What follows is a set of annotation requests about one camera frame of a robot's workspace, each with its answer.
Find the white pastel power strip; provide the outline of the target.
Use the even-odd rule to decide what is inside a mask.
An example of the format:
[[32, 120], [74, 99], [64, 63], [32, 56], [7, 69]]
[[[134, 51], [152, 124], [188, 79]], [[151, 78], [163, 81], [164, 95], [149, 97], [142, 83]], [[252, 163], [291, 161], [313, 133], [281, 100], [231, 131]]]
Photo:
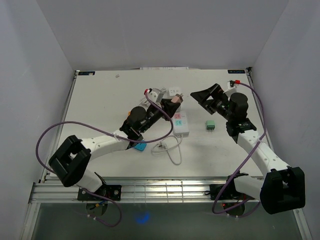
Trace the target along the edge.
[[185, 110], [176, 112], [172, 117], [173, 134], [177, 137], [188, 137], [190, 134], [187, 114]]

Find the pink plug adapter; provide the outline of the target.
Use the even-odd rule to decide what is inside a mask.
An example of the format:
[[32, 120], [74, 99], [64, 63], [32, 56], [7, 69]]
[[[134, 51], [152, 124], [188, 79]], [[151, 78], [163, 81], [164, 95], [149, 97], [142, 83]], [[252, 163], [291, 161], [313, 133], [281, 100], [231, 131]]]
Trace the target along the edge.
[[181, 104], [183, 102], [183, 95], [182, 94], [176, 94], [175, 96], [172, 97], [171, 102], [172, 103]]

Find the green plug adapter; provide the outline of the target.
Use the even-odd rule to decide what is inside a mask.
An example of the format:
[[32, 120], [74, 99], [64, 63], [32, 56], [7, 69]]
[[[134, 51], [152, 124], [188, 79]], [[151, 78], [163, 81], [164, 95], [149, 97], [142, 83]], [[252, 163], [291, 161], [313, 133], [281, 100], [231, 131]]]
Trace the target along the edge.
[[207, 131], [214, 131], [216, 128], [216, 123], [214, 120], [207, 120], [205, 122], [205, 128]]

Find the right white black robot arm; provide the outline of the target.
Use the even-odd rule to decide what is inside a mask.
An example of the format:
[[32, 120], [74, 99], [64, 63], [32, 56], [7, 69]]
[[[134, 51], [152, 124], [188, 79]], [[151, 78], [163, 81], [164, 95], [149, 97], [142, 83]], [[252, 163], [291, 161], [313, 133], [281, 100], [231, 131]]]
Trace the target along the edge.
[[228, 135], [247, 152], [247, 157], [230, 175], [226, 183], [214, 195], [214, 205], [223, 196], [237, 199], [240, 203], [225, 208], [229, 212], [256, 199], [270, 215], [300, 209], [306, 205], [305, 173], [300, 167], [292, 167], [263, 142], [255, 125], [248, 118], [248, 98], [236, 92], [239, 80], [231, 80], [224, 91], [219, 84], [192, 92], [190, 95], [208, 113], [220, 114], [226, 119]]

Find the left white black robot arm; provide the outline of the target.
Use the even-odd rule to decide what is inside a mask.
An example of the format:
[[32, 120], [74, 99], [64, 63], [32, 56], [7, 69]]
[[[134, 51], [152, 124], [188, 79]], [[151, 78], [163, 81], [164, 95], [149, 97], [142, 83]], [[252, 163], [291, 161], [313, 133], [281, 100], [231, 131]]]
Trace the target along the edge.
[[64, 187], [78, 186], [95, 200], [100, 200], [106, 195], [106, 183], [96, 172], [87, 169], [89, 162], [145, 143], [142, 134], [161, 118], [171, 121], [182, 101], [181, 97], [175, 96], [163, 98], [158, 104], [151, 103], [147, 109], [136, 106], [113, 133], [82, 139], [70, 135], [50, 158], [49, 166]]

